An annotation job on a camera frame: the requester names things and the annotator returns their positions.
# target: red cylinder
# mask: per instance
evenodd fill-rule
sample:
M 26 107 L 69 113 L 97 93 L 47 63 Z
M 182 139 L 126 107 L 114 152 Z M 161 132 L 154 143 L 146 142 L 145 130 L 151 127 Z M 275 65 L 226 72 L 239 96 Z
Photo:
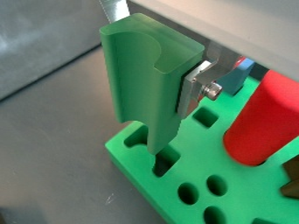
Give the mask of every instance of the red cylinder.
M 261 165 L 299 136 L 299 83 L 269 71 L 223 142 L 243 165 Z

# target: gray table surface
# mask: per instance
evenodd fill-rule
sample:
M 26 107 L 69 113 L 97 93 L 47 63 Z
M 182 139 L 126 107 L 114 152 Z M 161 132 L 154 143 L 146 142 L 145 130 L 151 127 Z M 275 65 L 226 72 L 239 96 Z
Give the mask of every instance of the gray table surface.
M 0 212 L 25 224 L 165 223 L 110 161 L 102 49 L 0 102 Z

